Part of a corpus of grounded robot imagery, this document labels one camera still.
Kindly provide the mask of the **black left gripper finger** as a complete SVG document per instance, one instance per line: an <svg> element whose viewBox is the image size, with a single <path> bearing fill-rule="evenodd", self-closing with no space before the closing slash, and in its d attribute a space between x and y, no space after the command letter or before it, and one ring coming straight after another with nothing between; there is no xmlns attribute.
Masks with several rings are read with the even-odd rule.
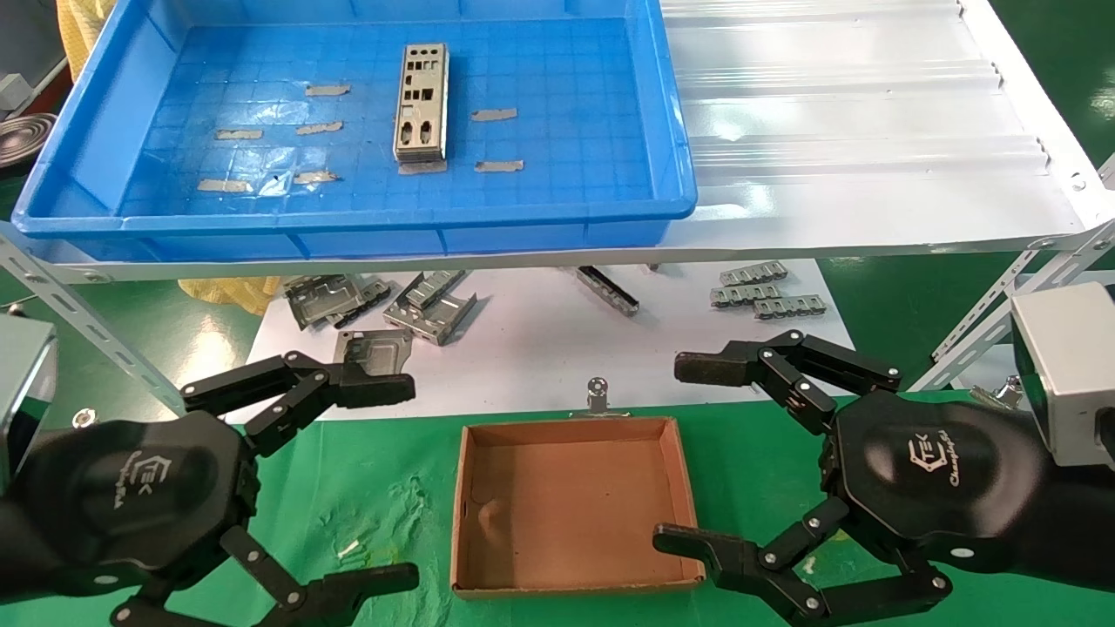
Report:
<svg viewBox="0 0 1115 627"><path fill-rule="evenodd" d="M416 385L410 374L367 374L355 364L287 353L190 382L180 396L185 409L214 416L266 401L266 408L248 421L244 438L256 456L268 457L328 408L382 408L413 401Z"/></svg>

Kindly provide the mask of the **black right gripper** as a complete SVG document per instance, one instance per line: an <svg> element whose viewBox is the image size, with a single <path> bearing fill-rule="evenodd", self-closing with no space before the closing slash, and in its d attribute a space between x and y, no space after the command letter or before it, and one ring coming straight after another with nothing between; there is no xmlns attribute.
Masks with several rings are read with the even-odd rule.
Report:
<svg viewBox="0 0 1115 627"><path fill-rule="evenodd" d="M656 527L655 549L700 561L714 586L759 598L791 626L849 626L942 602L952 583L927 560L983 573L1021 565L1024 528L1051 469L1031 418L972 401L908 401L891 394L902 378L896 367L799 330L733 340L721 353L679 353L673 378L757 386L811 434L831 433L828 488L837 496L768 546ZM835 416L836 401L812 380L864 396ZM796 566L841 529L899 573L826 589L806 583Z"/></svg>

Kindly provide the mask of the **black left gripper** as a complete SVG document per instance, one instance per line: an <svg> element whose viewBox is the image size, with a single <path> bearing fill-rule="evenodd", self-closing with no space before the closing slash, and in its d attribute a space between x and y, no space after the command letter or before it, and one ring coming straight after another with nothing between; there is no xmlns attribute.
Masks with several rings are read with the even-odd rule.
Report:
<svg viewBox="0 0 1115 627"><path fill-rule="evenodd" d="M260 488L248 442L200 412L41 434L17 470L17 592L144 585L112 626L215 626L165 602L230 556L274 600L258 626L350 626L368 599L421 582L416 565L398 563L297 583L243 528Z"/></svg>

